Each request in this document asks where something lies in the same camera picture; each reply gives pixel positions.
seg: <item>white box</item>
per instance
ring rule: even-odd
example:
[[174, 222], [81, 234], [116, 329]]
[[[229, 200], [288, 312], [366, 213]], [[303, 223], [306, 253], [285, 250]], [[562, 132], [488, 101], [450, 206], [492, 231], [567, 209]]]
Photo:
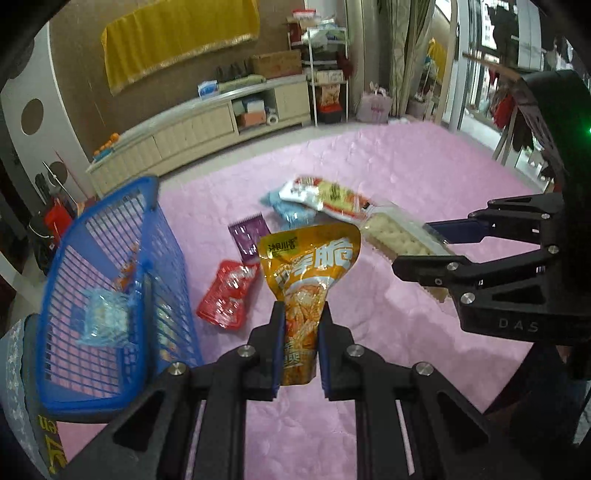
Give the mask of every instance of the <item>white box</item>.
[[319, 70], [316, 73], [316, 83], [340, 83], [344, 81], [343, 70]]
[[245, 107], [246, 113], [264, 112], [265, 102], [263, 100], [248, 100]]

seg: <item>cardboard box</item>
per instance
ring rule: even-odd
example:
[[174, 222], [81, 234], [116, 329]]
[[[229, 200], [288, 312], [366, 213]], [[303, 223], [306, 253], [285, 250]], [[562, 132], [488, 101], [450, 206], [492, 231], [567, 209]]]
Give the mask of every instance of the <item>cardboard box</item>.
[[253, 55], [251, 60], [252, 71], [267, 79], [301, 74], [301, 52], [299, 50]]
[[236, 123], [239, 127], [252, 127], [254, 125], [261, 125], [267, 121], [267, 116], [264, 111], [243, 113], [236, 117]]

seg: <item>circular hole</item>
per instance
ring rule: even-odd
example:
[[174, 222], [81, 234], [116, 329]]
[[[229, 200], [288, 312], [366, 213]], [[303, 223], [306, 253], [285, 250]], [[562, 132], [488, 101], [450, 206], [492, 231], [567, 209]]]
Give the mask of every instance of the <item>circular hole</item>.
[[12, 68], [10, 70], [10, 74], [8, 75], [8, 78], [15, 79], [16, 77], [18, 77], [22, 73], [22, 71], [27, 66], [27, 63], [29, 63], [29, 60], [31, 60], [31, 55], [33, 55], [34, 48], [35, 48], [35, 39], [33, 39], [33, 41], [31, 43], [29, 43], [28, 47], [25, 48], [25, 50], [18, 56], [18, 58], [16, 59], [16, 61], [14, 62], [14, 65], [12, 66]]
[[[60, 181], [60, 183], [62, 185], [65, 185], [66, 180], [68, 179], [68, 169], [66, 168], [66, 166], [60, 161], [55, 161], [54, 163], [49, 165], [49, 168], [51, 169], [51, 172]], [[51, 173], [47, 173], [47, 178], [54, 187], [59, 187], [60, 184], [56, 182]]]
[[41, 122], [43, 122], [43, 104], [39, 98], [34, 98], [33, 100], [30, 100], [22, 110], [22, 131], [27, 135], [32, 135], [39, 130]]

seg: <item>cabinet drawer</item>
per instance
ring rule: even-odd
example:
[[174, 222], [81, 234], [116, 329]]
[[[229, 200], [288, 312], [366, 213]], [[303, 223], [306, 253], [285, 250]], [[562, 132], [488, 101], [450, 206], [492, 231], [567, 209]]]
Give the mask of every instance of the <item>cabinet drawer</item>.
[[113, 152], [96, 166], [91, 166], [87, 173], [102, 197], [161, 160], [154, 137], [148, 137], [129, 148]]
[[277, 101], [279, 120], [287, 120], [288, 118], [310, 113], [308, 84], [306, 82], [276, 87], [275, 100]]
[[228, 105], [199, 113], [154, 135], [162, 158], [234, 131]]

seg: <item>red clothing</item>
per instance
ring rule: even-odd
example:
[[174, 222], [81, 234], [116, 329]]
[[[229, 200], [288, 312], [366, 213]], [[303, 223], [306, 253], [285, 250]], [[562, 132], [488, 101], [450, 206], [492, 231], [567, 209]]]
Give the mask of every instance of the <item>red clothing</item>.
[[495, 125], [499, 128], [505, 128], [505, 125], [511, 120], [511, 114], [515, 108], [515, 100], [512, 95], [507, 95], [501, 100], [495, 112]]

